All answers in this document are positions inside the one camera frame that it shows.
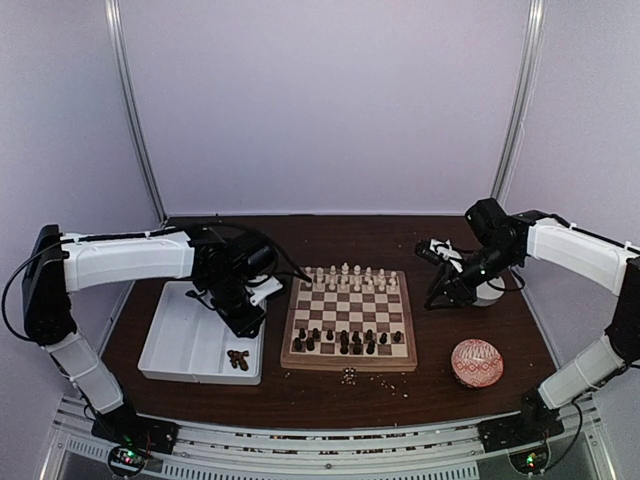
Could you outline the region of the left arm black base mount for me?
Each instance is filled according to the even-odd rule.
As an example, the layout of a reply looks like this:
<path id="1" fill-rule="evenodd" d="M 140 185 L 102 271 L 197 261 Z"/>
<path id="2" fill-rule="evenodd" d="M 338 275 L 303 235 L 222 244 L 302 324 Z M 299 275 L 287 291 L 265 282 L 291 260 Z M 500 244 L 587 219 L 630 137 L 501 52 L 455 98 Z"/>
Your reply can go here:
<path id="1" fill-rule="evenodd" d="M 170 421 L 141 417 L 138 415 L 114 417 L 101 416 L 93 422 L 91 434 L 140 451 L 159 454 L 173 452 L 179 426 Z"/>

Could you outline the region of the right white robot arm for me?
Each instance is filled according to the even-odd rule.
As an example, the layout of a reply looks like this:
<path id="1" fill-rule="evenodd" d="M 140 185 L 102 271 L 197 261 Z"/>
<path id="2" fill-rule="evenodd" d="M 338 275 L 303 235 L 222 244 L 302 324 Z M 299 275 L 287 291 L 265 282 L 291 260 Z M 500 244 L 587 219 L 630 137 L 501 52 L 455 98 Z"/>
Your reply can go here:
<path id="1" fill-rule="evenodd" d="M 606 385 L 639 360 L 639 248 L 590 232 L 558 214 L 529 210 L 508 214 L 494 198 L 477 201 L 465 219 L 479 246 L 461 250 L 431 238 L 416 254 L 436 265 L 425 307 L 481 303 L 486 287 L 501 293 L 497 277 L 533 262 L 527 299 L 540 321 L 557 320 L 570 333 L 586 326 L 595 339 L 576 350 L 558 371 L 525 393 L 512 430 L 535 440 L 570 401 Z"/>

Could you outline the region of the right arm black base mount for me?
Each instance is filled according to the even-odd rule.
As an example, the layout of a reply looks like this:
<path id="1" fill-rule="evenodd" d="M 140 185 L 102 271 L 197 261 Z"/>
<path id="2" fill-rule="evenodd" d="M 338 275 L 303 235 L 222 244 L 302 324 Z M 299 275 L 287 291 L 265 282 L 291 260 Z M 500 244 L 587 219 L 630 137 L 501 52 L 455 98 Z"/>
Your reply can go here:
<path id="1" fill-rule="evenodd" d="M 531 424 L 526 423 L 521 414 L 482 421 L 477 429 L 486 453 L 542 442 L 565 431 L 559 419 Z"/>

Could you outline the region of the wooden chess board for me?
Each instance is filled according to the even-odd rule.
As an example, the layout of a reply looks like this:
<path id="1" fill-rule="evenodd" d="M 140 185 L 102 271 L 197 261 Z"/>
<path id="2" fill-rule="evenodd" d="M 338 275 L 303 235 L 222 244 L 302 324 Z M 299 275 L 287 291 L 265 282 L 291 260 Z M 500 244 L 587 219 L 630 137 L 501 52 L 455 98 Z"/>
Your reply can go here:
<path id="1" fill-rule="evenodd" d="M 399 293 L 325 293 L 302 289 L 302 279 L 292 282 L 291 294 L 287 310 L 281 346 L 280 364 L 286 369 L 340 371 L 347 368 L 363 372 L 400 372 L 408 373 L 416 370 L 418 355 L 415 341 L 412 308 L 406 275 L 401 275 Z M 303 350 L 296 352 L 293 341 L 298 337 L 299 329 L 305 328 L 307 337 L 302 340 Z M 322 331 L 321 339 L 315 340 L 315 350 L 306 349 L 306 339 L 312 337 L 312 331 Z M 326 331 L 334 331 L 335 340 L 326 340 Z M 368 342 L 365 332 L 372 329 L 375 333 L 376 351 L 373 355 L 366 353 Z M 342 330 L 349 332 L 349 348 L 347 355 L 340 353 L 340 334 Z M 360 332 L 363 353 L 354 355 L 351 336 L 353 331 Z M 402 331 L 405 342 L 393 342 L 396 331 Z M 387 332 L 390 342 L 381 345 L 378 340 L 383 332 Z"/>

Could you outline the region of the white plastic divided tray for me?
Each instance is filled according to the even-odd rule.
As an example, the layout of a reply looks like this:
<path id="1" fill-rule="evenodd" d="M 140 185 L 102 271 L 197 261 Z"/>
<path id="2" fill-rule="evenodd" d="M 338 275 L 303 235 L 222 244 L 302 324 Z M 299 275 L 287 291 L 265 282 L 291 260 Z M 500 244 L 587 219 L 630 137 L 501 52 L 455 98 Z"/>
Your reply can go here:
<path id="1" fill-rule="evenodd" d="M 254 386 L 261 382 L 265 328 L 256 338 L 236 337 L 225 322 L 187 296 L 191 284 L 164 285 L 138 370 L 148 379 Z M 248 350 L 249 370 L 233 369 L 228 350 Z"/>

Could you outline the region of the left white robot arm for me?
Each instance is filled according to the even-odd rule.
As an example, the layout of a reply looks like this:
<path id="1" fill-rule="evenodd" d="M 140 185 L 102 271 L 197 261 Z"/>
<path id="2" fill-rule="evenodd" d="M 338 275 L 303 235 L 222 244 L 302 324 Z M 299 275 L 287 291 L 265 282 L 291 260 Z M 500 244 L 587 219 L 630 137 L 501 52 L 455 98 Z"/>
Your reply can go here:
<path id="1" fill-rule="evenodd" d="M 6 311 L 7 330 L 45 352 L 123 444 L 144 433 L 142 419 L 117 377 L 86 336 L 87 321 L 104 322 L 109 309 L 78 313 L 73 301 L 82 291 L 161 277 L 187 280 L 189 297 L 224 321 L 236 336 L 253 338 L 266 312 L 264 300 L 281 289 L 270 268 L 278 246 L 262 232 L 241 227 L 236 237 L 219 235 L 211 225 L 161 230 L 64 234 L 57 225 L 39 233 L 31 255 L 7 280 L 1 296 L 22 282 L 19 329 Z"/>

